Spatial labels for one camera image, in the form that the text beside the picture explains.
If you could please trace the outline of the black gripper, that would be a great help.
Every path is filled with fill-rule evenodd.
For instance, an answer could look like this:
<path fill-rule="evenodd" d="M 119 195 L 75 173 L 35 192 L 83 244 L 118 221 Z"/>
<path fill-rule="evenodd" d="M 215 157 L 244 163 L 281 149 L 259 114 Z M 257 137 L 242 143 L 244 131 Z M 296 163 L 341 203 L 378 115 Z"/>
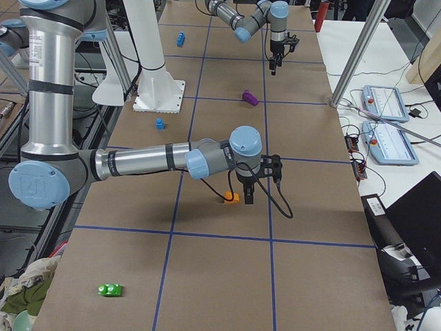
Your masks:
<path fill-rule="evenodd" d="M 258 177 L 252 171 L 247 173 L 236 172 L 236 178 L 243 184 L 245 204 L 254 203 L 254 184 Z"/>
<path fill-rule="evenodd" d="M 275 54 L 275 57 L 271 57 L 269 59 L 269 69 L 271 71 L 271 75 L 276 74 L 276 68 L 281 67 L 283 63 L 283 57 L 285 53 L 285 42 L 284 41 L 274 41 L 270 40 L 270 51 L 272 54 Z"/>

